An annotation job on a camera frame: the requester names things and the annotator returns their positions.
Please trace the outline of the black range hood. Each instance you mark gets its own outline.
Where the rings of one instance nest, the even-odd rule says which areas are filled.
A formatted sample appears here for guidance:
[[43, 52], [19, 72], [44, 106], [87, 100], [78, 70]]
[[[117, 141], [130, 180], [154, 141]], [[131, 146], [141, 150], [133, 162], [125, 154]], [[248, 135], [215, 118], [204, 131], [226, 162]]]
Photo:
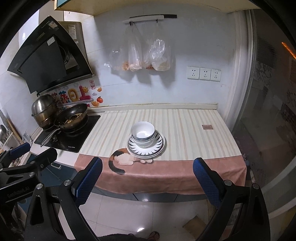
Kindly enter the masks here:
[[75, 41], [52, 16], [46, 17], [27, 37], [8, 71], [22, 77], [30, 93], [93, 75]]

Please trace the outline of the blue leaf pattern plate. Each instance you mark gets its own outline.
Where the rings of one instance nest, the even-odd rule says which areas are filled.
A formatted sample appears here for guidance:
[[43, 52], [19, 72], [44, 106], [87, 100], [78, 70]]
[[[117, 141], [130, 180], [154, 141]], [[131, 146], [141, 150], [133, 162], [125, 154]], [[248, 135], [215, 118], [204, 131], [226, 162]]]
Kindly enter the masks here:
[[141, 159], [151, 159], [160, 155], [166, 146], [166, 139], [162, 133], [155, 131], [154, 143], [148, 148], [140, 148], [132, 141], [132, 136], [130, 135], [127, 140], [126, 148], [128, 152]]

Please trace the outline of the steel pot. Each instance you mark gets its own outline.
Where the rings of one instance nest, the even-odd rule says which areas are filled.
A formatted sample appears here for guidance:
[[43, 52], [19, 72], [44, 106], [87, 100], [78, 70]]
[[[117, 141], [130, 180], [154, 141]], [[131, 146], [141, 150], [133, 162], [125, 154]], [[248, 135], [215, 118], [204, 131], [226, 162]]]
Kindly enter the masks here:
[[40, 96], [34, 101], [31, 111], [31, 116], [42, 129], [50, 128], [59, 113], [55, 99], [49, 94]]

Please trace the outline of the frying pan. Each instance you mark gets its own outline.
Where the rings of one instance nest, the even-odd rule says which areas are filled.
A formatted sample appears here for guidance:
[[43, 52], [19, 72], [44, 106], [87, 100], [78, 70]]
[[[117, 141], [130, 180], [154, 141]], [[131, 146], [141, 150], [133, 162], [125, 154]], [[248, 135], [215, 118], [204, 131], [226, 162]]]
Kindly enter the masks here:
[[43, 147], [56, 132], [61, 130], [71, 130], [78, 126], [87, 115], [88, 105], [86, 103], [76, 104], [60, 112], [55, 119], [54, 126], [56, 127], [40, 144]]

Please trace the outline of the wall hook rail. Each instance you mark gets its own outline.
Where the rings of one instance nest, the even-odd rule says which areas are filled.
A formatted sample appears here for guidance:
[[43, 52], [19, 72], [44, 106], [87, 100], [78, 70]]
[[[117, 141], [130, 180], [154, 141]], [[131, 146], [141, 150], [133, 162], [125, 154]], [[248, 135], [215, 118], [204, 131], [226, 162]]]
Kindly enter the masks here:
[[136, 23], [136, 22], [146, 22], [146, 21], [158, 21], [164, 19], [176, 19], [178, 16], [176, 14], [160, 14], [160, 15], [143, 15], [130, 17], [127, 20], [122, 21], [124, 24]]

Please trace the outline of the striped table cloth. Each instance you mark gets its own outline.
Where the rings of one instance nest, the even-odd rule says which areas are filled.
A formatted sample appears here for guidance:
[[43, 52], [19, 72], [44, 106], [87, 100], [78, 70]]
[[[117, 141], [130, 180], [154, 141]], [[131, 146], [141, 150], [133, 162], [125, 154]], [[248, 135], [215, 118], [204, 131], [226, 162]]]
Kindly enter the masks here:
[[193, 161], [234, 184], [245, 184], [247, 167], [216, 110], [151, 109], [103, 113], [74, 164], [84, 169], [99, 157], [100, 189], [118, 193], [202, 194]]

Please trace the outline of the left plastic bag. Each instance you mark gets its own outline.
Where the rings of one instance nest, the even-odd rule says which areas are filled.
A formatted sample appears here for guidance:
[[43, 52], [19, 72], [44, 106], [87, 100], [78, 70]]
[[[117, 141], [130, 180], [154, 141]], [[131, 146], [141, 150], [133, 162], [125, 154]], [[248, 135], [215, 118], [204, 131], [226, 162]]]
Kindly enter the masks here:
[[135, 72], [142, 69], [142, 37], [133, 22], [127, 30], [128, 66], [131, 72]]

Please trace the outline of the right wall socket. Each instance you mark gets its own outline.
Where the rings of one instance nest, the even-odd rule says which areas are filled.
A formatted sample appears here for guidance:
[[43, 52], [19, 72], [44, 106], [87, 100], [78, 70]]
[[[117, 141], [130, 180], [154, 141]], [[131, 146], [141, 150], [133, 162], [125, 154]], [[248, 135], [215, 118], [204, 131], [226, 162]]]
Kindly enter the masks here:
[[221, 79], [221, 70], [211, 69], [210, 80], [220, 82], [220, 79]]

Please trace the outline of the wall socket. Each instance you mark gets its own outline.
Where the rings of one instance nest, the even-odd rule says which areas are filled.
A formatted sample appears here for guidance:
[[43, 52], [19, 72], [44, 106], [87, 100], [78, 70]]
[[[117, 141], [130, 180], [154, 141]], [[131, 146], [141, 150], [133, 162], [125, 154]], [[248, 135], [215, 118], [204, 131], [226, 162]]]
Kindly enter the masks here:
[[210, 80], [220, 82], [220, 79], [221, 79], [221, 70], [211, 69]]
[[187, 67], [187, 78], [198, 80], [200, 75], [200, 68], [199, 67]]
[[200, 80], [210, 80], [211, 77], [211, 69], [208, 68], [200, 68]]

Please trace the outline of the colourful wall stickers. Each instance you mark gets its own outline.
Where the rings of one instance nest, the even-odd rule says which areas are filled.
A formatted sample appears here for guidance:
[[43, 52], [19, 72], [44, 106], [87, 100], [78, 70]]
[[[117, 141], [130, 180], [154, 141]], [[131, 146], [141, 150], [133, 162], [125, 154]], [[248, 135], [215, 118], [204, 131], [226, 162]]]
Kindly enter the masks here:
[[65, 109], [80, 103], [96, 108], [104, 102], [102, 91], [98, 78], [90, 78], [58, 87], [48, 94], [55, 99], [58, 108]]

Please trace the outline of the white blue rimmed bowl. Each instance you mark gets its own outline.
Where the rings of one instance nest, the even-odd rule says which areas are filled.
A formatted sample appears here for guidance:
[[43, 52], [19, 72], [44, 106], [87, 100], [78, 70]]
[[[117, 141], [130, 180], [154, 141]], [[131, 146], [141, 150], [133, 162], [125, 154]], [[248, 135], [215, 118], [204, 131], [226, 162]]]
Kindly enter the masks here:
[[145, 142], [154, 136], [155, 127], [148, 121], [139, 121], [132, 126], [130, 133], [136, 141]]

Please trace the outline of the middle wall socket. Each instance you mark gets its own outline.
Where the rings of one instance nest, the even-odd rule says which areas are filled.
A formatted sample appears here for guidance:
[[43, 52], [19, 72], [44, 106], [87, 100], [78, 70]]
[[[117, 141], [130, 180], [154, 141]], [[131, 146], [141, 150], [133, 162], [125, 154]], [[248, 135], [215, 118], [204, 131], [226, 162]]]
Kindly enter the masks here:
[[210, 80], [211, 77], [211, 69], [208, 68], [200, 68], [200, 80]]

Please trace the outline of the black induction cooktop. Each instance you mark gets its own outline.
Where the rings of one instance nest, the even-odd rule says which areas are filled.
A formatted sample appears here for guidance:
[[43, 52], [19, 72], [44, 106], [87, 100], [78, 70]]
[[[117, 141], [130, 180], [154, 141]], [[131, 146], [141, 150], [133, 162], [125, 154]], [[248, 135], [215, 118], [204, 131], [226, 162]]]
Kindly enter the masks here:
[[100, 117], [100, 115], [88, 115], [74, 129], [57, 131], [45, 146], [78, 153]]

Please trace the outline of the right plastic bag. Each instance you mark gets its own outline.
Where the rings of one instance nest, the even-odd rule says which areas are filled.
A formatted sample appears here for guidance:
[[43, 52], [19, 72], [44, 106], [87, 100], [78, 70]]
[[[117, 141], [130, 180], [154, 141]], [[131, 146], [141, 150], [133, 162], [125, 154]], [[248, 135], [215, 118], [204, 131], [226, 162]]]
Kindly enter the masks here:
[[153, 23], [143, 34], [142, 66], [145, 69], [168, 71], [171, 67], [171, 46], [163, 26]]

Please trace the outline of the plastic bag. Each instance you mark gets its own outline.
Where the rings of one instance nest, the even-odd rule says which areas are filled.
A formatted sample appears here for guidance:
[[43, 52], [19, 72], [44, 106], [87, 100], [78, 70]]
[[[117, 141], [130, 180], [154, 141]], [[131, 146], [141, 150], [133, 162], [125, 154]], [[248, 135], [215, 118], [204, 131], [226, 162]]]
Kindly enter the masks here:
[[142, 69], [142, 37], [133, 22], [127, 30], [128, 66], [131, 72], [135, 72]]
[[171, 46], [163, 26], [153, 23], [143, 34], [142, 66], [145, 69], [168, 71], [171, 67]]

